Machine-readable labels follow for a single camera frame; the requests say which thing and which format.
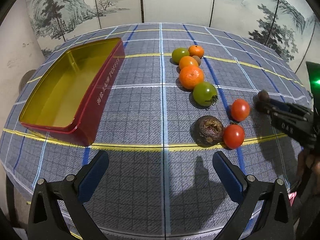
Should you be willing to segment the small dark water chestnut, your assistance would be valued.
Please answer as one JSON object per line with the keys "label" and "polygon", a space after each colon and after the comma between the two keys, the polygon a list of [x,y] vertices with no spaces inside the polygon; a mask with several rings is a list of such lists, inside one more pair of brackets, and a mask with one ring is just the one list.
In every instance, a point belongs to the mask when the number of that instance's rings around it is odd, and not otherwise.
{"label": "small dark water chestnut", "polygon": [[261,102],[269,102],[270,101],[270,97],[269,94],[266,90],[261,90],[258,94],[257,94],[258,100]]}

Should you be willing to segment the large dark water chestnut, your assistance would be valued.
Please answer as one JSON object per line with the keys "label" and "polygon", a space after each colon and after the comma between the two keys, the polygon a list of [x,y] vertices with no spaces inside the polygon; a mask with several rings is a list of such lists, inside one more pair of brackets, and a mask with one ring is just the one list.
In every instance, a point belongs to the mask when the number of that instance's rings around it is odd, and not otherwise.
{"label": "large dark water chestnut", "polygon": [[198,145],[209,147],[222,140],[224,129],[222,122],[218,118],[205,115],[194,122],[192,135]]}

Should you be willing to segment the green tomato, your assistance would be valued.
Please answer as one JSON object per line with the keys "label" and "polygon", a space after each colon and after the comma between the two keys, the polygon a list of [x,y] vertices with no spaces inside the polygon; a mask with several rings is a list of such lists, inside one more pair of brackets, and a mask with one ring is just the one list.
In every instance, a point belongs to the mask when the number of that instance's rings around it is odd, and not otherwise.
{"label": "green tomato", "polygon": [[193,89],[194,101],[202,107],[210,107],[218,101],[217,90],[209,82],[201,82]]}
{"label": "green tomato", "polygon": [[189,56],[189,51],[187,48],[176,48],[171,54],[171,61],[174,64],[179,64],[180,59],[184,56]]}

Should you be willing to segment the large orange mandarin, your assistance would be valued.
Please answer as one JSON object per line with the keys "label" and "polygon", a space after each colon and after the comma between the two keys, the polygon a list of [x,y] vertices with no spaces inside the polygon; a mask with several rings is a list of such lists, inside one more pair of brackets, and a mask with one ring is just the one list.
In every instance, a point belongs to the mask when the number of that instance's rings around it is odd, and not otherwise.
{"label": "large orange mandarin", "polygon": [[204,72],[196,66],[186,66],[180,70],[179,81],[183,88],[193,90],[196,85],[204,81]]}

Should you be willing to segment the upper red tomato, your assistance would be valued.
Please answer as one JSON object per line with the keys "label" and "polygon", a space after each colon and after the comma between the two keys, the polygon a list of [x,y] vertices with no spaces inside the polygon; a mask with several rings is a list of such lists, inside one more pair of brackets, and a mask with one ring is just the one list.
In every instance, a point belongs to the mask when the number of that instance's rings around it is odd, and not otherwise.
{"label": "upper red tomato", "polygon": [[231,117],[237,121],[244,121],[250,113],[250,106],[244,99],[236,99],[231,105]]}

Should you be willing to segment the red tomato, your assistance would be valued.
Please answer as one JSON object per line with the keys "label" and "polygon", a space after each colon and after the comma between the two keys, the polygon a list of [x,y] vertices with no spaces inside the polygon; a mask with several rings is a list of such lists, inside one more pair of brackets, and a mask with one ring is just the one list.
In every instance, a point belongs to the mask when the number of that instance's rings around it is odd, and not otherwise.
{"label": "red tomato", "polygon": [[244,121],[250,113],[250,106],[244,99],[236,99],[231,105],[231,117],[237,121]]}
{"label": "red tomato", "polygon": [[223,142],[227,148],[236,149],[242,145],[245,139],[244,129],[240,125],[230,124],[223,133]]}

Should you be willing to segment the green object at edge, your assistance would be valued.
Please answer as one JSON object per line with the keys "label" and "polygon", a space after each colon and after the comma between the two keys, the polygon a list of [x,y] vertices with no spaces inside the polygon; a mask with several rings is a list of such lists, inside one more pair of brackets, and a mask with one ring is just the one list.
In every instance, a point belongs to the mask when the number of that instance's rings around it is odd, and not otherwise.
{"label": "green object at edge", "polygon": [[311,92],[314,98],[319,97],[320,92],[320,64],[306,61]]}

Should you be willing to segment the lower red tomato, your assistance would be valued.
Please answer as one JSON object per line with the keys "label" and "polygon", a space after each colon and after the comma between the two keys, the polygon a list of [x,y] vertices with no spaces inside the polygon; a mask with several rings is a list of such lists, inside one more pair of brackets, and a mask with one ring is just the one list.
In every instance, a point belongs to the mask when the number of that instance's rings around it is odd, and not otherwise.
{"label": "lower red tomato", "polygon": [[236,149],[242,145],[245,139],[244,129],[240,125],[230,124],[223,133],[223,142],[227,148]]}

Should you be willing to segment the painted folding screen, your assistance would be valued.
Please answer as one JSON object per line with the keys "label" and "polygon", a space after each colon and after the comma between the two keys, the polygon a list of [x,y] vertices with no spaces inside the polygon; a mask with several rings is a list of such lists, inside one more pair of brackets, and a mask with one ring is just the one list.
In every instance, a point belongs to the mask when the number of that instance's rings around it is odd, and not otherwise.
{"label": "painted folding screen", "polygon": [[93,30],[140,22],[204,25],[274,49],[296,72],[319,60],[319,21],[305,0],[25,0],[48,54]]}

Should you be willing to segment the small brown kiwi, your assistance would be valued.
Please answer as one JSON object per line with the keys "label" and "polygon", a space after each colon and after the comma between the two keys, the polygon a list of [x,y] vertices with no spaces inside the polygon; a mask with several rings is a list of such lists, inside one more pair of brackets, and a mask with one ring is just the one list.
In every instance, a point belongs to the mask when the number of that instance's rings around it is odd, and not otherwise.
{"label": "small brown kiwi", "polygon": [[199,58],[197,55],[192,56],[192,58],[197,62],[197,64],[201,65],[201,58]]}

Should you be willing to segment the blue plaid tablecloth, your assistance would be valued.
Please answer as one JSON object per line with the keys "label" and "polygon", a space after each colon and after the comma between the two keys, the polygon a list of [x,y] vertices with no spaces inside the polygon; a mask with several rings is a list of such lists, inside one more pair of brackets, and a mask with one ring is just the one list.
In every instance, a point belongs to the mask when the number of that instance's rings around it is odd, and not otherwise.
{"label": "blue plaid tablecloth", "polygon": [[[123,40],[125,59],[92,145],[39,137],[20,124],[28,96],[67,49],[112,37]],[[180,87],[170,61],[175,48],[192,44],[204,48],[201,68],[218,91],[209,109]],[[252,103],[262,89],[279,101],[308,106],[311,100],[306,84],[274,50],[227,31],[171,23],[91,31],[57,46],[27,82],[4,125],[1,163],[30,199],[38,179],[60,180],[107,150],[110,165],[86,209],[108,238],[210,239],[236,204],[212,167],[222,145],[197,146],[190,127],[203,115],[228,125],[227,107],[238,98]]]}

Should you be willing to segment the far orange mandarin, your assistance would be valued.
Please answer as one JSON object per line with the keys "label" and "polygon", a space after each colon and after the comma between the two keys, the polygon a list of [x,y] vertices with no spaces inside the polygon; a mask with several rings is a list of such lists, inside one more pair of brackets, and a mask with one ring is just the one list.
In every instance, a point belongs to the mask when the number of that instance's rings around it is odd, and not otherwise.
{"label": "far orange mandarin", "polygon": [[190,56],[197,56],[200,59],[204,56],[204,49],[199,45],[192,45],[188,48]]}

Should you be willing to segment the oval orange kumquat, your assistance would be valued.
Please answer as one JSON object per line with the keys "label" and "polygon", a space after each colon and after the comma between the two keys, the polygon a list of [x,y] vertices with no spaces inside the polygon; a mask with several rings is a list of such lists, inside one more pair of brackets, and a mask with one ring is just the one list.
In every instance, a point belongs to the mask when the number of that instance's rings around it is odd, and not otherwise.
{"label": "oval orange kumquat", "polygon": [[179,69],[180,70],[182,70],[185,67],[189,67],[189,66],[192,66],[192,67],[198,67],[199,66],[198,62],[191,56],[182,57],[180,59],[178,65],[179,65]]}

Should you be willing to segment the red gold toffee tin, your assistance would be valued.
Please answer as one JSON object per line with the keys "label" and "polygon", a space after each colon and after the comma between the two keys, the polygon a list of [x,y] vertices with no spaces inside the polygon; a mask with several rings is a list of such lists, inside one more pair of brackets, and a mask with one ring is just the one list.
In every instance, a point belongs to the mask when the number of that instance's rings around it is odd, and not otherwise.
{"label": "red gold toffee tin", "polygon": [[44,138],[91,145],[124,58],[119,37],[67,50],[40,78],[19,122]]}

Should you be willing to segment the round stool beside table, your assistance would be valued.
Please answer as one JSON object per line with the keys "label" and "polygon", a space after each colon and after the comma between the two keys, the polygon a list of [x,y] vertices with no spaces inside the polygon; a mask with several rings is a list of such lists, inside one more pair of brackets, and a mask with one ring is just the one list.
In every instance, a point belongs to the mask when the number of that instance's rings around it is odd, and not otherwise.
{"label": "round stool beside table", "polygon": [[21,80],[20,80],[20,83],[19,83],[19,86],[18,86],[18,92],[21,94],[22,92],[22,89],[24,88],[24,86],[26,85],[26,83],[30,80],[30,78],[33,76],[33,74],[36,72],[35,69],[32,69],[32,70],[29,70],[28,72],[26,72]]}

